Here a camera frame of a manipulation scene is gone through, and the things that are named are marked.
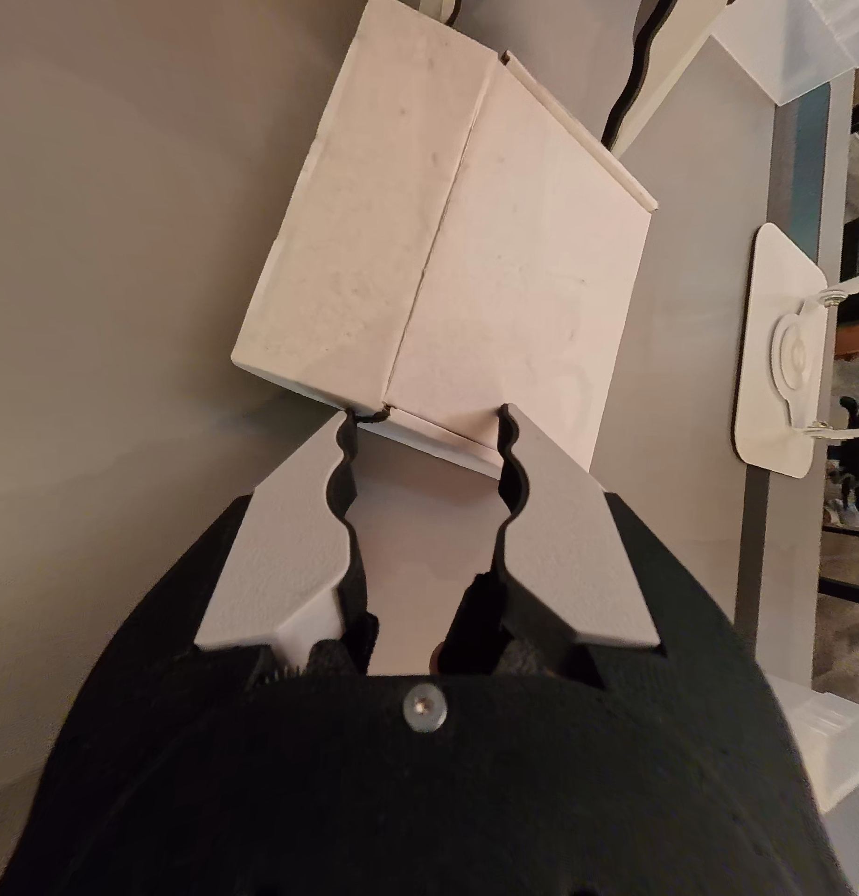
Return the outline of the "clear plastic bin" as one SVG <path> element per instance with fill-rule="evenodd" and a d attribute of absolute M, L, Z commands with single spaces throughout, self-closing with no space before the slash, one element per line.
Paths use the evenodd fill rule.
<path fill-rule="evenodd" d="M 767 679 L 796 739 L 840 869 L 859 894 L 859 704 Z"/>

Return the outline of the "clear plastic container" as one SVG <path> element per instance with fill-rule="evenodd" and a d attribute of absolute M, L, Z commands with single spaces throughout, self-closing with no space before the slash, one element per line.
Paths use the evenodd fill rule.
<path fill-rule="evenodd" d="M 859 69 L 859 1 L 736 1 L 712 35 L 776 106 Z"/>

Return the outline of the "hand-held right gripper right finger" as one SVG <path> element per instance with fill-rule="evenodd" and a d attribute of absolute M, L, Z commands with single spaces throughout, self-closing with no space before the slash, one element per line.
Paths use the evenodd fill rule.
<path fill-rule="evenodd" d="M 588 646 L 659 648 L 604 488 L 515 404 L 499 410 L 497 448 L 509 510 L 494 547 L 503 627 L 545 663 L 572 663 Z"/>

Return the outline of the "white cardboard box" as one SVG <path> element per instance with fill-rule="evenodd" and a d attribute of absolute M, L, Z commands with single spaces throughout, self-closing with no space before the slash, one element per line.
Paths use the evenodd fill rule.
<path fill-rule="evenodd" d="M 590 469 L 656 209 L 513 54 L 368 2 L 231 360 L 489 476 L 514 404 Z"/>

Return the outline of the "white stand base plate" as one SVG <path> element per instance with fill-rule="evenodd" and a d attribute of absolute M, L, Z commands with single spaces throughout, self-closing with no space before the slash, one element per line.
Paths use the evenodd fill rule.
<path fill-rule="evenodd" d="M 734 444 L 794 479 L 812 467 L 830 318 L 825 275 L 775 224 L 757 231 L 737 383 Z"/>

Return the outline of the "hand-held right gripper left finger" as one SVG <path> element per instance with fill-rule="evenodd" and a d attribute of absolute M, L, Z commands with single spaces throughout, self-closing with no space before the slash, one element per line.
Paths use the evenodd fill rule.
<path fill-rule="evenodd" d="M 354 633 L 368 615 L 356 533 L 356 416 L 339 411 L 254 490 L 194 644 L 267 647 L 282 666 Z"/>

